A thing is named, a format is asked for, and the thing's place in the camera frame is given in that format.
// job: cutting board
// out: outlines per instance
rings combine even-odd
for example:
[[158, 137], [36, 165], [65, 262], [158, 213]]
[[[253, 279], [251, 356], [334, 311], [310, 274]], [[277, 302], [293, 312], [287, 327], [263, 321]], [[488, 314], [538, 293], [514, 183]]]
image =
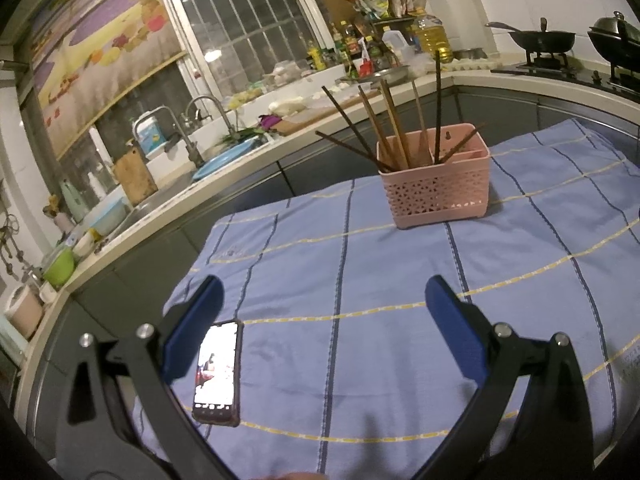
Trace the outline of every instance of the cutting board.
[[[367, 98], [371, 99], [379, 93], [380, 92], [378, 90], [367, 92]], [[341, 102], [340, 106], [343, 110], [346, 110], [347, 108], [361, 102], [361, 97], [359, 95], [356, 95], [351, 99], [347, 99], [346, 101]], [[337, 113], [338, 110], [336, 110], [334, 106], [331, 106], [329, 108], [307, 108], [302, 112], [281, 120], [274, 126], [274, 129], [277, 130], [281, 136], [288, 136]]]
[[139, 148], [129, 150], [129, 153], [118, 159], [113, 165], [113, 174], [120, 181], [133, 207], [158, 191]]

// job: chopstick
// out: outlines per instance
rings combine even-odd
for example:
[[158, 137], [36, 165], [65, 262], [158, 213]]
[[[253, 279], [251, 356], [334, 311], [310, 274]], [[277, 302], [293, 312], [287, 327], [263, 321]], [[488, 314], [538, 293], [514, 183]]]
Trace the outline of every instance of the chopstick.
[[358, 155], [363, 156], [364, 158], [366, 158], [366, 159], [370, 160], [371, 162], [373, 162], [378, 167], [378, 169], [380, 171], [383, 171], [383, 170], [389, 171], [389, 172], [397, 171], [394, 168], [392, 168], [390, 165], [388, 165], [387, 163], [382, 162], [381, 160], [377, 160], [375, 157], [372, 158], [369, 155], [367, 155], [367, 153], [361, 152], [359, 149], [354, 148], [353, 146], [350, 146], [347, 143], [342, 142], [341, 140], [334, 139], [332, 136], [325, 135], [324, 133], [319, 132], [318, 130], [316, 130], [316, 135], [318, 137], [322, 137], [323, 139], [328, 140], [329, 142], [332, 142], [332, 143], [336, 144], [337, 146], [341, 146], [343, 148], [346, 148], [350, 152], [357, 153]]
[[442, 128], [442, 77], [440, 75], [440, 51], [436, 50], [436, 145], [433, 163], [440, 163], [440, 129]]
[[[420, 119], [420, 137], [418, 138], [418, 155], [422, 153], [422, 142], [424, 138], [427, 136], [427, 129], [424, 126], [424, 116], [422, 114], [422, 107], [420, 106], [420, 96], [418, 95], [418, 89], [415, 87], [415, 81], [412, 79], [411, 86], [414, 89], [414, 98], [415, 98], [415, 107], [418, 108], [418, 118]], [[427, 166], [433, 164], [433, 159], [431, 158], [431, 153], [429, 149], [425, 151], [425, 155], [427, 158]]]
[[406, 142], [406, 136], [404, 132], [400, 129], [400, 121], [398, 119], [398, 111], [396, 110], [396, 106], [394, 105], [394, 99], [391, 97], [391, 91], [389, 90], [389, 84], [385, 79], [380, 80], [380, 90], [382, 91], [382, 97], [385, 99], [386, 111], [389, 114], [389, 120], [391, 121], [391, 125], [394, 129], [394, 135], [396, 136], [396, 144], [398, 145], [398, 151], [400, 151], [401, 162], [403, 170], [408, 170], [411, 168], [411, 164], [409, 163], [409, 157], [407, 156], [408, 148]]
[[329, 90], [327, 89], [326, 86], [322, 87], [322, 90], [324, 90], [324, 93], [326, 94], [326, 96], [329, 98], [329, 100], [334, 104], [335, 108], [340, 112], [340, 115], [342, 116], [342, 118], [347, 121], [347, 124], [349, 125], [349, 127], [352, 129], [353, 133], [356, 134], [356, 137], [358, 138], [358, 140], [360, 141], [360, 144], [362, 144], [362, 146], [364, 147], [364, 150], [367, 152], [367, 154], [369, 155], [369, 158], [371, 160], [377, 160], [376, 156], [373, 154], [373, 151], [371, 151], [371, 148], [369, 147], [369, 145], [367, 144], [367, 141], [364, 140], [364, 137], [362, 137], [362, 135], [360, 134], [360, 132], [358, 131], [358, 129], [356, 128], [356, 125], [353, 124], [351, 122], [351, 119], [348, 117], [348, 115], [346, 113], [344, 113], [344, 110], [342, 109], [342, 107], [338, 104], [338, 101], [335, 100], [335, 97], [331, 94], [331, 92], [329, 92]]
[[481, 123], [479, 126], [476, 126], [473, 130], [471, 130], [468, 134], [466, 134], [465, 137], [463, 137], [463, 139], [449, 151], [449, 153], [447, 153], [445, 156], [442, 157], [442, 160], [440, 161], [440, 163], [444, 164], [445, 162], [447, 162], [457, 151], [460, 150], [460, 148], [462, 148], [462, 146], [468, 143], [469, 140], [471, 140], [471, 137], [473, 137], [480, 128], [484, 127], [485, 124], [486, 123]]
[[376, 135], [378, 136], [378, 140], [380, 141], [382, 152], [385, 154], [386, 158], [394, 165], [395, 168], [399, 168], [396, 154], [391, 150], [389, 141], [386, 139], [386, 135], [380, 127], [378, 118], [376, 117], [373, 108], [371, 108], [371, 104], [369, 103], [369, 99], [367, 99], [367, 95], [364, 93], [364, 90], [361, 86], [358, 86], [358, 91], [360, 92], [360, 97], [362, 98], [364, 109], [367, 111], [367, 115], [369, 116], [369, 121], [371, 121], [371, 125], [373, 126], [373, 131], [376, 133]]

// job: smartphone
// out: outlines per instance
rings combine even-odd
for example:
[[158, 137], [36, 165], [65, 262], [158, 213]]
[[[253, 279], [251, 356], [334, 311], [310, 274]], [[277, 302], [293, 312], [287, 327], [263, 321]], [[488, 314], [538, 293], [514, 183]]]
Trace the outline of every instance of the smartphone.
[[198, 353], [193, 418], [205, 424], [240, 424], [241, 321], [216, 323], [204, 336]]

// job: basket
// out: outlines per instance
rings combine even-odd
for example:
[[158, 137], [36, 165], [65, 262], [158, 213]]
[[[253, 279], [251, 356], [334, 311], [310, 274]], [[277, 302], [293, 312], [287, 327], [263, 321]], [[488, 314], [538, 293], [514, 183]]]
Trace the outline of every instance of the basket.
[[[440, 158], [453, 148], [474, 126], [469, 123], [443, 126]], [[418, 225], [484, 216], [489, 199], [489, 149], [476, 133], [445, 164], [423, 166], [426, 150], [433, 158], [435, 128], [406, 134], [410, 170], [380, 173], [386, 198], [399, 229]], [[396, 159], [400, 160], [398, 141], [387, 137]], [[390, 161], [381, 154], [379, 160]]]

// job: metal screw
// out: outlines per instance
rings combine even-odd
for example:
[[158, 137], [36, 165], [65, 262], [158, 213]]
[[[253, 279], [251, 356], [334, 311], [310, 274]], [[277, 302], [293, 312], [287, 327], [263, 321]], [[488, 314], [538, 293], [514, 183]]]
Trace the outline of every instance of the metal screw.
[[494, 332], [498, 337], [510, 337], [513, 329], [506, 323], [497, 323], [494, 326]]
[[555, 337], [558, 346], [567, 346], [569, 344], [569, 336], [564, 332], [558, 332]]
[[82, 334], [80, 336], [80, 346], [82, 348], [89, 348], [89, 346], [91, 346], [92, 344], [94, 344], [94, 336], [92, 334], [89, 334], [88, 332], [85, 332], [84, 334]]
[[138, 329], [136, 330], [136, 335], [140, 339], [149, 339], [155, 331], [156, 329], [152, 324], [145, 323], [138, 327]]

